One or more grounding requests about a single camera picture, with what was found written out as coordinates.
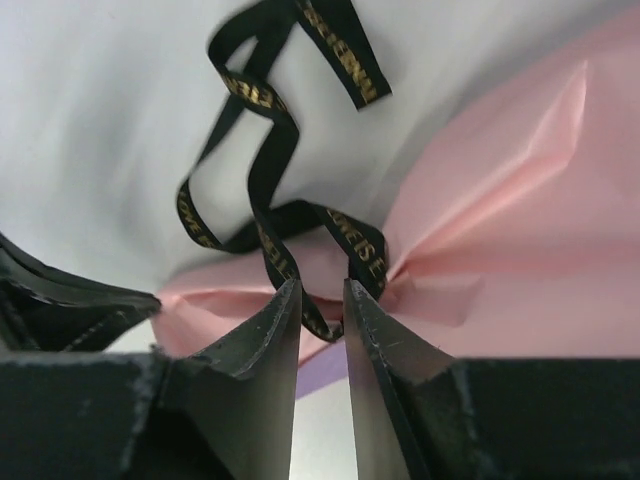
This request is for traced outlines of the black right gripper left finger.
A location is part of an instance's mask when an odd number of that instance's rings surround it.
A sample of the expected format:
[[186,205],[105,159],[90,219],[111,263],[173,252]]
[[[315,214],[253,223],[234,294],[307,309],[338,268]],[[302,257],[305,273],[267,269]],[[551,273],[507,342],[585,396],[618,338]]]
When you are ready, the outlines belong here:
[[5,479],[285,479],[301,287],[197,354],[1,357]]

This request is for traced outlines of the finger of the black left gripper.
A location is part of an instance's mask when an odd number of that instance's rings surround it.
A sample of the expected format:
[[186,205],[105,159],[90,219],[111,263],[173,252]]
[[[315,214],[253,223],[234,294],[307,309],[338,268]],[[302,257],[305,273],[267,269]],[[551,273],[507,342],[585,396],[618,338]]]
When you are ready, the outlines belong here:
[[150,293],[50,267],[1,238],[1,341],[9,350],[103,351],[160,308]]

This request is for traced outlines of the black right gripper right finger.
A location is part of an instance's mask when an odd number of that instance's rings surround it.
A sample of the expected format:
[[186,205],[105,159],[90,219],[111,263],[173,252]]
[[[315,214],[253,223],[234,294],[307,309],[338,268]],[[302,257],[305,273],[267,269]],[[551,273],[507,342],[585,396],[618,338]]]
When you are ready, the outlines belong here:
[[344,284],[363,479],[635,479],[635,359],[454,358]]

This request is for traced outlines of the black ribbon gold lettering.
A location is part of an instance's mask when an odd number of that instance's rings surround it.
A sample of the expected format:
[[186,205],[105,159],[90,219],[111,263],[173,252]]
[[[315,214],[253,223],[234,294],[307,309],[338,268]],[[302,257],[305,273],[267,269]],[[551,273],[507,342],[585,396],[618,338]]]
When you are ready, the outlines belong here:
[[349,278],[380,299],[387,284],[388,259],[386,240],[379,229],[305,200],[279,207],[272,204],[300,131],[267,77],[294,26],[306,32],[357,109],[391,94],[352,2],[259,1],[239,11],[218,28],[208,46],[208,58],[229,96],[199,158],[207,159],[244,111],[271,121],[272,128],[248,172],[254,218],[229,240],[219,240],[198,213],[188,180],[177,191],[177,214],[188,236],[201,247],[231,254],[261,251],[275,288],[300,277],[285,240],[323,226],[346,254]]

